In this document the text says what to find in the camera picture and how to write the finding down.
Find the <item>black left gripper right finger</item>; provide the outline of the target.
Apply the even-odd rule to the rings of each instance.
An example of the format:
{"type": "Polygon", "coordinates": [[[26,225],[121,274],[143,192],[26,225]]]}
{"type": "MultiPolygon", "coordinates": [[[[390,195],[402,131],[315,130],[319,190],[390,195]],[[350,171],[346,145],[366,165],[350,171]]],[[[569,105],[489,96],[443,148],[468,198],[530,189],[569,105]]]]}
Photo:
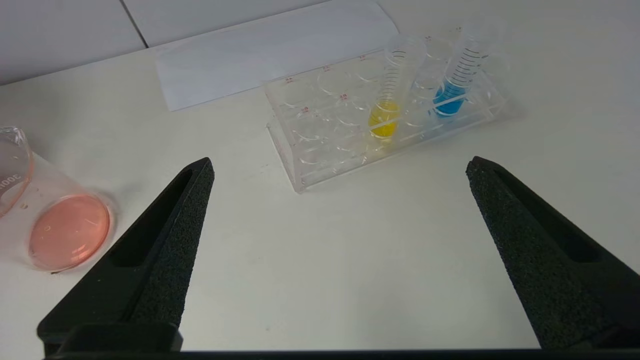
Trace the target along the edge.
{"type": "Polygon", "coordinates": [[[638,349],[639,274],[500,164],[466,175],[540,347],[638,349]]]}

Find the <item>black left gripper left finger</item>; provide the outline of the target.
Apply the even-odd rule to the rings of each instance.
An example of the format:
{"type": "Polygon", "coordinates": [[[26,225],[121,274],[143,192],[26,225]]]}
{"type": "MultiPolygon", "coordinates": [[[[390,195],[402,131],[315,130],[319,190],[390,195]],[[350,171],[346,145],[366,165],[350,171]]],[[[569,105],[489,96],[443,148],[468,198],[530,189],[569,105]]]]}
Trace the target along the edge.
{"type": "Polygon", "coordinates": [[[176,353],[215,171],[188,164],[39,322],[46,356],[176,353]]]}

